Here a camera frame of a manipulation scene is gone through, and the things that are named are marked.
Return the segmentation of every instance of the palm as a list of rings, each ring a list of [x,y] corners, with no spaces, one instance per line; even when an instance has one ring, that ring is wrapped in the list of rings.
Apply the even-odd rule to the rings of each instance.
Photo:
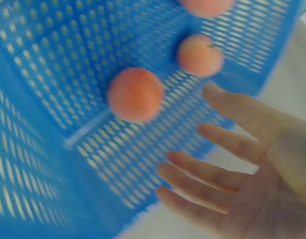
[[[240,185],[221,224],[227,238],[306,238],[306,207],[267,163]]]
[[[258,140],[210,124],[201,125],[200,134],[259,169],[231,172],[171,152],[172,164],[162,164],[159,174],[190,201],[167,188],[158,189],[159,198],[222,238],[306,239],[306,122],[214,86],[204,94]]]

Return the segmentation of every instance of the human hand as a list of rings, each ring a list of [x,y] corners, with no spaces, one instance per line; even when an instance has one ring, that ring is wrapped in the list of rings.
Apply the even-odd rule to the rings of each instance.
[[[202,124],[201,135],[259,167],[231,172],[180,152],[158,172],[191,201],[167,188],[157,196],[174,213],[225,239],[306,239],[306,121],[215,85],[207,102],[257,140]]]

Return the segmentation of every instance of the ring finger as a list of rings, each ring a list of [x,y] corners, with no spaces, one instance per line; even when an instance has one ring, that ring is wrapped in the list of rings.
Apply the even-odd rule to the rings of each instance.
[[[169,163],[161,164],[158,173],[172,187],[191,197],[197,204],[227,214],[234,194],[203,184]]]

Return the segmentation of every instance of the blue plastic basket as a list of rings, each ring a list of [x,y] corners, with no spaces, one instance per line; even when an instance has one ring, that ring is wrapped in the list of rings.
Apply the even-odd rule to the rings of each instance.
[[[237,0],[217,19],[176,0],[0,0],[0,238],[112,238],[157,199],[169,150],[203,159],[201,122],[232,122],[202,99],[209,79],[174,55],[202,33],[225,51],[210,80],[256,95],[276,64],[300,0]],[[111,78],[143,67],[163,80],[160,116],[131,124],[105,102]]]

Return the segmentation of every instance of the peach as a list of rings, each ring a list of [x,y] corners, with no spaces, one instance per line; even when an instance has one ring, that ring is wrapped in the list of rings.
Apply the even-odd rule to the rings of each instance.
[[[177,60],[185,72],[197,77],[209,77],[222,69],[224,54],[207,36],[192,35],[180,44]]]
[[[217,17],[233,6],[236,0],[179,0],[192,15],[198,17]]]
[[[158,115],[164,94],[164,85],[155,74],[128,68],[113,79],[107,100],[111,111],[122,120],[149,122]]]

